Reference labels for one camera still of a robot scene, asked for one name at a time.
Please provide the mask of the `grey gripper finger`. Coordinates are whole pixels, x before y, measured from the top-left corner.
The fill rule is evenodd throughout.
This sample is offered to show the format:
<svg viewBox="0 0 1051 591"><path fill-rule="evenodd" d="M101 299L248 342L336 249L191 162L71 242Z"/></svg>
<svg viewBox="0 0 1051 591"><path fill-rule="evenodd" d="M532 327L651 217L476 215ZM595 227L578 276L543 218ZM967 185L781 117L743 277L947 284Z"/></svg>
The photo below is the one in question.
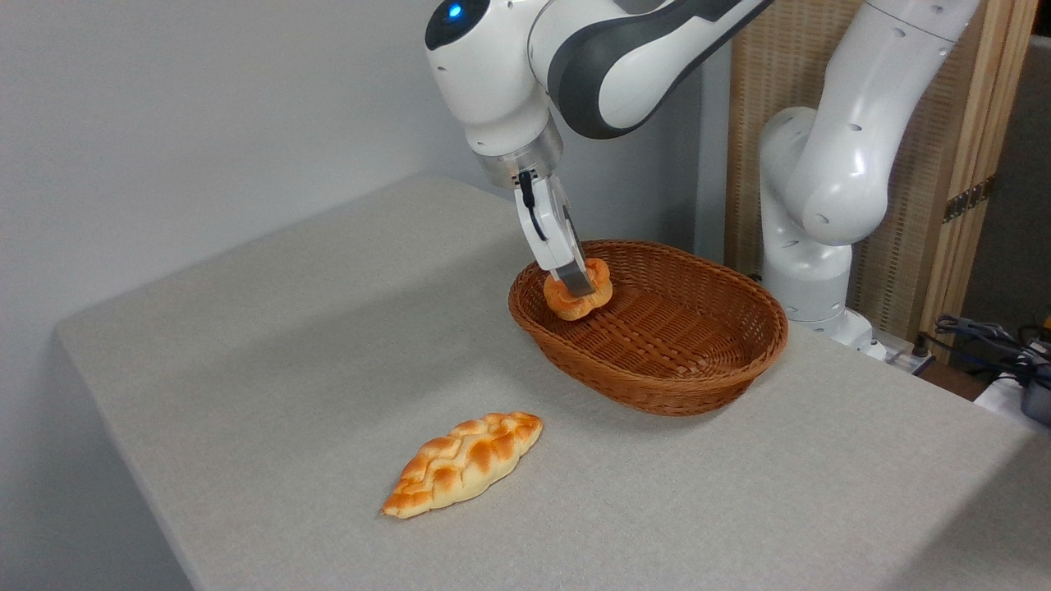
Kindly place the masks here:
<svg viewBox="0 0 1051 591"><path fill-rule="evenodd" d="M594 293L594 281L590 279L586 267L586 257L583 254L568 205L562 206L564 226L566 226L566 243L570 247L571 262L559 267L559 280L566 286L566 291L574 298L583 298Z"/></svg>

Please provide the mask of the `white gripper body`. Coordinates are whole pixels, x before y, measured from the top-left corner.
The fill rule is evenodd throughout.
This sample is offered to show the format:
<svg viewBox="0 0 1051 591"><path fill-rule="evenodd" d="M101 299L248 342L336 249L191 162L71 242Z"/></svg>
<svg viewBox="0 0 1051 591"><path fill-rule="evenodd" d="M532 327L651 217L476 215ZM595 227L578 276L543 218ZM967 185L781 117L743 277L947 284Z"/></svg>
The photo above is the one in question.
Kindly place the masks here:
<svg viewBox="0 0 1051 591"><path fill-rule="evenodd" d="M566 226L549 179L519 172L514 195L521 229L538 266L549 272L566 265Z"/></svg>

